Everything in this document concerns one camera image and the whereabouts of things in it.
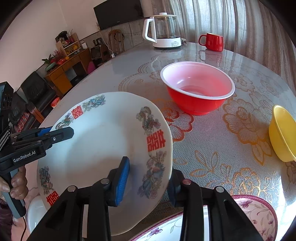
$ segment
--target white plate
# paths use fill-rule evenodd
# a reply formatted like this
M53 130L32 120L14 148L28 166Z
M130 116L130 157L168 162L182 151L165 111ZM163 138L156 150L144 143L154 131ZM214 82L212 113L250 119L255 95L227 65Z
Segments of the white plate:
M30 233L33 232L34 228L36 228L37 224L46 214L46 209L44 207L43 201L40 196L35 197L28 208L28 229Z
M111 234L127 232L155 208L171 175L172 135L161 111L131 93L103 93L75 105L52 130L66 126L74 129L73 138L53 145L38 161L37 184L45 208L68 186L87 187L107 177L127 156L130 173L123 201L109 207ZM83 237L86 223L87 207Z
M277 218L273 207L264 199L251 195L234 195L232 198L253 223L263 240L275 240ZM204 241L209 241L209 216L207 206L204 213ZM179 241L183 212L167 217L146 230L140 232L130 241Z

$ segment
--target glass tabletop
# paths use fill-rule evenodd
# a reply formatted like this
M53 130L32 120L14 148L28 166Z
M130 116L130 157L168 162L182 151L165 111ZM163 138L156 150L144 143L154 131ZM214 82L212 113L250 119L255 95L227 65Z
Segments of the glass tabletop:
M207 115L184 113L160 78L164 66L178 61L197 61L221 69L233 79L235 93ZM173 167L185 178L202 187L221 185L231 195L255 195L269 202L278 218L276 240L281 239L296 215L296 163L279 160L269 140L268 126L275 104L285 107L296 119L296 98L280 76L228 50L213 52L196 43L158 50L143 44L87 76L60 101L42 126L54 125L86 98L111 91L131 92L158 106L172 132ZM140 224L155 223L179 210L170 205L165 194Z

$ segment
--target wall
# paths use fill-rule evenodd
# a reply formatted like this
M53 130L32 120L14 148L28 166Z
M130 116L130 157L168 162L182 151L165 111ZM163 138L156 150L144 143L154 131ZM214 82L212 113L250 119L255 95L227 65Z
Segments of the wall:
M55 37L68 29L59 0L33 0L0 40L0 80L15 90L53 53Z
M139 20L128 22L128 23L122 23L122 24L116 25L112 27L112 29L121 30L121 32L124 35L124 40L123 40L124 50L127 51L138 44L149 42L148 40L144 40L142 37L143 26L144 26L144 19L139 19ZM90 36L87 36L82 40L87 44L87 47L92 48L94 47L93 40L103 37L104 40L106 41L106 44L109 45L108 38L109 38L110 31L111 31L111 28L107 28L100 32L94 33Z
M83 39L97 32L97 19L94 7L105 0L59 0L65 21L69 29L77 33L79 39ZM145 17L152 14L151 0L140 0Z

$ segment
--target screw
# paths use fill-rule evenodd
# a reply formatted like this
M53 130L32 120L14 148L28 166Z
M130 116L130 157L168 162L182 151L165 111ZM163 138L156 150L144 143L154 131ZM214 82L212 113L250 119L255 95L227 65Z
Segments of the screw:
M222 193L222 192L224 192L224 188L223 187L216 187L216 191Z
M103 179L101 180L101 184L106 185L106 184L108 184L108 183L109 183L109 179L108 179L108 178L103 178Z
M68 192L74 192L76 190L76 187L75 186L69 186L67 188Z
M190 185L191 184L191 180L189 180L189 179L184 179L182 182L185 185Z

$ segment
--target white wall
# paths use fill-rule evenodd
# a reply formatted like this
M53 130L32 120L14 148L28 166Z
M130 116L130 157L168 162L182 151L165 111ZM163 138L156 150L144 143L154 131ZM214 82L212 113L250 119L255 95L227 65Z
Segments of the white wall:
M56 49L55 37L67 30L59 0L33 0L0 40L0 82L15 90Z
M59 0L66 23L79 39L97 32L97 19L94 7L105 0ZM140 0L145 17L152 14L151 0Z

